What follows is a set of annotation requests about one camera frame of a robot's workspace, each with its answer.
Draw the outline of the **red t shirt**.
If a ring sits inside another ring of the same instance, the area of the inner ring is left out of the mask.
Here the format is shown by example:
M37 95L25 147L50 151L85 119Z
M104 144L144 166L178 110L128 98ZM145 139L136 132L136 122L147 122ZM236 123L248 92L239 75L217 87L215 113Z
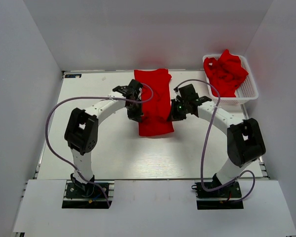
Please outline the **red t shirt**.
M174 132L172 122L168 121L171 111L169 83L172 76L167 69L154 71L134 71L135 80L144 83L142 99L142 122L139 123L139 135L152 137Z

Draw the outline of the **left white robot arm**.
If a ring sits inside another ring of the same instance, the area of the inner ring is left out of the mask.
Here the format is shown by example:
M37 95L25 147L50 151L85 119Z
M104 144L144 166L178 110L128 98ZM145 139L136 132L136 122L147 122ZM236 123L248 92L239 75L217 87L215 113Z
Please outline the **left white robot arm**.
M83 197L89 197L94 193L91 152L98 141L99 125L124 108L127 109L130 120L141 122L143 87L140 82L133 79L126 86L115 87L107 99L100 99L98 103L86 109L72 110L64 138L72 152L76 167L71 180Z

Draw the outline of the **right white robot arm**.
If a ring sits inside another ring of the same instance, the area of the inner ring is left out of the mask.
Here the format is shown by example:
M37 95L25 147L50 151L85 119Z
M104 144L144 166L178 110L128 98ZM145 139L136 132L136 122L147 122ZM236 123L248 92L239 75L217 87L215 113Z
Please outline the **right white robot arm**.
M211 128L214 126L226 135L227 161L214 174L209 187L201 182L204 191L224 197L230 192L230 185L247 173L246 168L266 152L259 123L254 118L235 117L219 107L218 102L207 96L200 97L192 84L176 87L174 91L177 96L171 101L170 121L181 121L191 114L209 122L201 155L202 165Z

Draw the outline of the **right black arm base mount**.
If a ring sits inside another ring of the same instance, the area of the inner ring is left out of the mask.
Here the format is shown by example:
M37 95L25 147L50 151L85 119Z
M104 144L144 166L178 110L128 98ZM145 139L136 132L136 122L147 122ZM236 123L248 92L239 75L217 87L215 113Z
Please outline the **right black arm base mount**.
M196 194L198 210L229 210L243 209L243 201L239 183L234 183L217 191L205 191L200 182L194 183L191 189Z

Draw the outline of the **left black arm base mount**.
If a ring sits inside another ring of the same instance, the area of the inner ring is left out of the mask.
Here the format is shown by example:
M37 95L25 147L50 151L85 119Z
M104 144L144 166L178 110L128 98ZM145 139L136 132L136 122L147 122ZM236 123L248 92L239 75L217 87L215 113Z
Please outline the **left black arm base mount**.
M83 192L73 182L65 186L62 209L109 209L105 195L97 186Z

